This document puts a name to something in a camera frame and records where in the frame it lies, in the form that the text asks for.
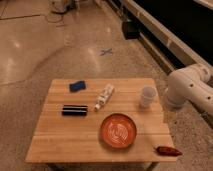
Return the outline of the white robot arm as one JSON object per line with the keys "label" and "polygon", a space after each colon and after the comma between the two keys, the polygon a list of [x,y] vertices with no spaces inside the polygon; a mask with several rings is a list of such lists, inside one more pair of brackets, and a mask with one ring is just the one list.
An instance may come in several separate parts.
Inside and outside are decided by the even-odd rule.
{"label": "white robot arm", "polygon": [[164,94],[165,105],[180,109],[186,101],[191,101],[213,117],[213,88],[207,84],[210,78],[210,69],[201,63],[171,72]]}

